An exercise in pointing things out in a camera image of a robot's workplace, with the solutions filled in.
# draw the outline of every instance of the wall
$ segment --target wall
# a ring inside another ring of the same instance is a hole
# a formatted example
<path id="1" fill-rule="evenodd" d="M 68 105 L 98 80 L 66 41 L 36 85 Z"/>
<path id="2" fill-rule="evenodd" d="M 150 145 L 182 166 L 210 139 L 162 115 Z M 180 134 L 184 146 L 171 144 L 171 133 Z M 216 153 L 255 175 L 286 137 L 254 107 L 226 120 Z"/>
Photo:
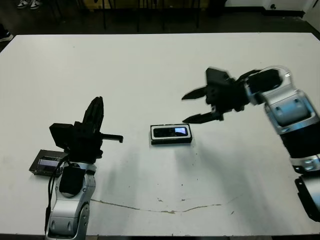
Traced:
<path id="1" fill-rule="evenodd" d="M 183 0 L 164 0 L 165 7 L 168 8 L 172 6 L 173 8 L 181 8 Z M 270 10 L 272 4 L 276 5 L 276 10 L 296 10 L 296 11 L 305 11 L 307 12 L 312 3 L 316 0 L 227 0 L 226 7 L 264 7 L 267 10 Z M 162 0 L 158 0 L 158 7 L 162 7 Z M 208 6 L 209 0 L 201 0 L 200 7 L 206 8 Z M 94 0 L 84 0 L 84 3 L 89 9 L 98 9 L 102 8 L 102 0 L 98 0 L 97 3 L 94 3 Z M 185 7 L 188 8 L 191 6 L 192 0 L 185 0 Z M 109 8 L 108 1 L 105 0 L 106 8 Z M 136 8 L 137 0 L 117 0 L 117 8 Z M 143 0 L 140 1 L 140 7 L 143 7 Z"/>
<path id="2" fill-rule="evenodd" d="M 307 21 L 320 32 L 320 1 L 318 1 L 314 8 L 313 4 L 309 11 L 303 16 L 303 20 Z"/>
<path id="3" fill-rule="evenodd" d="M 265 0 L 227 0 L 226 7 L 261 7 Z"/>
<path id="4" fill-rule="evenodd" d="M 270 10 L 270 6 L 275 4 L 276 10 L 304 11 L 307 12 L 316 0 L 264 0 L 263 6 Z"/>

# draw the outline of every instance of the small display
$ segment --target small display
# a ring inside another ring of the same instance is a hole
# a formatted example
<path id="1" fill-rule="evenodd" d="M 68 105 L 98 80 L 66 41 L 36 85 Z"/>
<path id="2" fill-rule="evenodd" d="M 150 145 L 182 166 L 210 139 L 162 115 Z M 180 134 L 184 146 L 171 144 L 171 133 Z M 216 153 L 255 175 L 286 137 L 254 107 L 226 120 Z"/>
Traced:
<path id="1" fill-rule="evenodd" d="M 66 155 L 63 151 L 40 150 L 29 171 L 35 175 L 51 176 L 60 160 Z M 61 166 L 57 169 L 56 176 L 60 176 L 62 171 L 63 167 Z"/>
<path id="2" fill-rule="evenodd" d="M 189 124 L 152 125 L 151 144 L 191 143 L 192 134 Z"/>
<path id="3" fill-rule="evenodd" d="M 166 127 L 153 129 L 153 135 L 155 138 L 183 137 L 187 136 L 188 132 L 185 127 Z"/>

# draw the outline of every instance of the chair leg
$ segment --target chair leg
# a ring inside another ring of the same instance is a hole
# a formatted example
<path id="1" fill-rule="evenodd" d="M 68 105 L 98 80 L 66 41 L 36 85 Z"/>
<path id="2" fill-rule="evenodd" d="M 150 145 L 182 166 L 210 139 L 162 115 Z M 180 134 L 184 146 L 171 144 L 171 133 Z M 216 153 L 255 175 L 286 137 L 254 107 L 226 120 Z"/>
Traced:
<path id="1" fill-rule="evenodd" d="M 55 5 L 56 5 L 56 9 L 58 10 L 58 13 L 59 13 L 59 15 L 60 15 L 60 18 L 63 18 L 63 15 L 62 15 L 62 13 L 61 13 L 61 9 L 60 9 L 58 0 L 55 0 Z"/>
<path id="2" fill-rule="evenodd" d="M 109 2 L 110 9 L 112 9 L 111 1 L 110 1 L 110 0 L 108 0 L 108 2 Z"/>
<path id="3" fill-rule="evenodd" d="M 198 0 L 198 8 L 196 10 L 196 28 L 199 28 L 199 18 L 200 18 L 200 0 Z"/>
<path id="4" fill-rule="evenodd" d="M 104 30 L 107 29 L 106 26 L 106 7 L 105 7 L 105 0 L 102 0 L 102 11 L 103 11 L 103 28 Z"/>
<path id="5" fill-rule="evenodd" d="M 165 30 L 165 0 L 162 0 L 162 30 Z"/>
<path id="6" fill-rule="evenodd" d="M 50 1 L 48 1 L 48 5 L 49 5 L 49 8 L 50 8 L 50 10 L 51 10 L 51 12 L 52 12 L 52 15 L 53 15 L 53 17 L 54 17 L 54 19 L 55 19 L 56 23 L 58 24 L 58 23 L 59 23 L 59 21 L 58 21 L 58 18 L 57 18 L 57 15 L 56 15 L 55 9 L 54 9 L 54 7 L 51 5 Z"/>
<path id="7" fill-rule="evenodd" d="M 136 9 L 136 31 L 137 32 L 139 32 L 139 24 L 140 24 L 140 0 L 138 0 L 138 6 Z"/>

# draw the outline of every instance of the dark floor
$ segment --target dark floor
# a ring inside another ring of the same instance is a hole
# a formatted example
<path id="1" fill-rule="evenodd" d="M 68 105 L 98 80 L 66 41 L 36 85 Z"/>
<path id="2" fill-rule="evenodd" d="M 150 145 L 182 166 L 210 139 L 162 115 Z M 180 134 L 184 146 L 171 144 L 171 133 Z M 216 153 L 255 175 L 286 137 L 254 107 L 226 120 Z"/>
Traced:
<path id="1" fill-rule="evenodd" d="M 12 0 L 0 0 L 0 23 L 14 35 L 307 32 L 320 39 L 319 32 L 295 16 L 266 16 L 261 12 L 225 12 L 221 16 L 212 17 L 202 10 L 197 28 L 195 9 L 168 9 L 164 14 L 160 9 L 117 9 L 105 11 L 104 29 L 103 12 L 79 11 L 76 0 L 59 1 L 62 18 L 57 7 L 52 5 L 54 0 L 45 0 L 44 5 L 37 10 L 16 9 L 17 3 Z M 0 51 L 6 45 L 0 43 Z"/>

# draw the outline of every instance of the phone screen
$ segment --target phone screen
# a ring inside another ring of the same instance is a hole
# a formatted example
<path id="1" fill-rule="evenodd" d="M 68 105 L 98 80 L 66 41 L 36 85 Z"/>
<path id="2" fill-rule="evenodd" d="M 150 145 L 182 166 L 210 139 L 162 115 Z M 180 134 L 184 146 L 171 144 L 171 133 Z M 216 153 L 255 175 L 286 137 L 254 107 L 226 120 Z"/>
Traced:
<path id="1" fill-rule="evenodd" d="M 186 127 L 162 127 L 153 129 L 153 136 L 155 138 L 185 137 L 188 136 L 188 131 Z"/>

